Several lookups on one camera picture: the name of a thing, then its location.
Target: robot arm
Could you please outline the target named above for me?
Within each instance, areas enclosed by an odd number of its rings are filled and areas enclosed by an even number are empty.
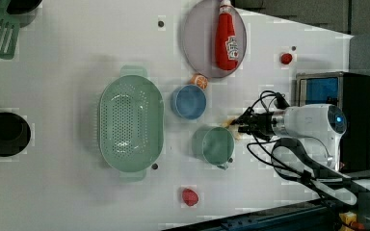
[[[274,113],[272,128],[280,138],[319,141],[326,148],[327,167],[339,170],[339,142],[347,130],[347,119],[338,107],[329,104],[290,107]],[[317,144],[311,140],[308,142],[307,148]]]
[[[314,161],[307,154],[301,139],[280,139],[273,148],[273,154],[289,166],[308,174],[308,177],[305,175],[296,177],[291,172],[277,169],[277,174],[281,178],[301,183],[325,197],[327,201],[334,200],[337,210],[341,213],[351,210],[359,215],[370,217],[370,190],[352,181],[350,177]],[[338,187],[332,189],[329,183],[313,180],[309,176],[339,179],[340,182]]]

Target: white table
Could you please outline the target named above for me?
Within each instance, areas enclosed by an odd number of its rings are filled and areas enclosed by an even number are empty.
[[[296,72],[347,70],[350,37],[239,11],[248,54],[232,76],[210,83],[204,116],[187,121],[169,100],[193,74],[178,29],[196,2],[43,1],[42,14],[20,32],[14,60],[0,61],[0,108],[35,126],[26,154],[0,159],[0,231],[158,230],[316,198],[259,164],[248,137],[227,171],[195,159],[190,137],[204,123],[241,114],[263,90],[290,98]],[[297,61],[282,68],[279,54],[293,45]],[[120,182],[96,141],[99,96],[124,64],[145,66],[166,103],[159,169],[131,184]],[[200,197],[196,208],[178,197],[189,186]]]

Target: cup handle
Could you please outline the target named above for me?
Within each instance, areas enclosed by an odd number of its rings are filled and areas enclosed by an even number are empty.
[[[119,179],[123,182],[142,181],[146,176],[146,169],[137,172],[119,172]]]
[[[229,168],[229,165],[226,163],[224,163],[223,165],[220,165],[220,166],[217,166],[218,168],[222,169],[222,170],[226,170]]]
[[[142,66],[137,66],[137,65],[125,65],[122,67],[119,77],[124,77],[127,75],[138,75],[141,77],[148,77],[148,73],[146,72],[146,69],[143,68]]]

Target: blue cup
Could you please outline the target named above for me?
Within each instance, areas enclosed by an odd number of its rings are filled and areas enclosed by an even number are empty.
[[[187,119],[197,119],[206,109],[206,96],[196,85],[186,85],[172,93],[171,108],[175,114]]]

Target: small red object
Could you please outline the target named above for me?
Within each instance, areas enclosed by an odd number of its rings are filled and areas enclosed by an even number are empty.
[[[239,49],[233,26],[233,11],[230,0],[222,0],[215,38],[216,65],[222,70],[233,70],[239,63]]]
[[[358,229],[358,230],[364,230],[365,229],[365,226],[362,223],[358,223],[356,221],[351,222],[350,226],[355,228],[355,229]]]
[[[196,205],[199,201],[197,193],[190,189],[185,189],[182,192],[182,199],[184,200],[185,204],[187,204],[189,207]]]
[[[293,61],[293,56],[289,53],[284,53],[280,59],[282,64],[290,64]]]

